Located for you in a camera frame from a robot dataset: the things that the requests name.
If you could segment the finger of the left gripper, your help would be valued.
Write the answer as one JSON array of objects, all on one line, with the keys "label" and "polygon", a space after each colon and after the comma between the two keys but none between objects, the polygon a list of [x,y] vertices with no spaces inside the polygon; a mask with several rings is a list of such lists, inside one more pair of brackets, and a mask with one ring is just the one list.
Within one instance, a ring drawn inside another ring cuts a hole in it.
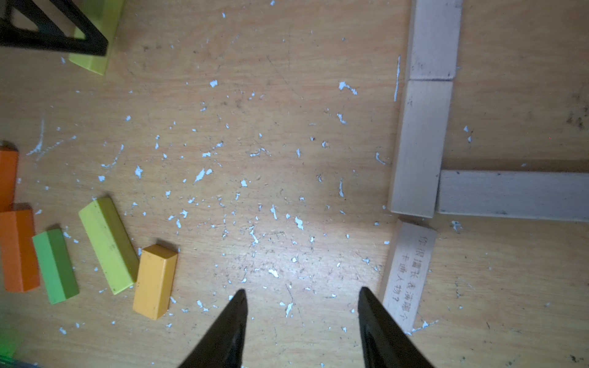
[{"label": "finger of the left gripper", "polygon": [[[52,3],[79,29],[93,28],[81,9],[72,1],[53,1]],[[20,29],[13,24],[14,11],[20,12],[35,24],[35,31]],[[86,41],[78,41],[65,33],[35,4],[34,1],[7,1],[1,16],[1,46],[27,48],[50,52],[70,52],[94,54],[94,46]]]}]

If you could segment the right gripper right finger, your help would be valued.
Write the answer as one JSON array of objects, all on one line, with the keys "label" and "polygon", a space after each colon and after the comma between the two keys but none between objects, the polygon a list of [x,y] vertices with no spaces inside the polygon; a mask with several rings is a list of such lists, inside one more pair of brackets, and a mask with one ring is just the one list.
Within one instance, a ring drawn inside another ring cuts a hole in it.
[{"label": "right gripper right finger", "polygon": [[359,292],[358,314],[366,368],[433,368],[368,287]]}]

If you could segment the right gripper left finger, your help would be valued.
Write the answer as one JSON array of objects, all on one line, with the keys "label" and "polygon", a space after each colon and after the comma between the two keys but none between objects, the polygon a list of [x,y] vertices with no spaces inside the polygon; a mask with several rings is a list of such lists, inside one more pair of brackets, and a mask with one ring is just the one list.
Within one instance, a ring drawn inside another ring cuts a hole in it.
[{"label": "right gripper left finger", "polygon": [[242,367],[248,303],[239,289],[179,367]]}]

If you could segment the natural wood block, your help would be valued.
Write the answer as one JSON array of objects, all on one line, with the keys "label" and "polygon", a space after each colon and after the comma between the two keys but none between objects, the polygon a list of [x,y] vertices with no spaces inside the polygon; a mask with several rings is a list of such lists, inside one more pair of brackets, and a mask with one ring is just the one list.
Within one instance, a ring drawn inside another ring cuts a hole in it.
[{"label": "natural wood block", "polygon": [[434,215],[452,89],[452,81],[406,83],[389,191],[393,213]]},{"label": "natural wood block", "polygon": [[411,2],[406,79],[452,81],[460,40],[461,0]]},{"label": "natural wood block", "polygon": [[378,298],[401,330],[412,333],[437,232],[399,220],[387,256]]},{"label": "natural wood block", "polygon": [[587,222],[588,175],[443,170],[436,210],[458,216]]}]

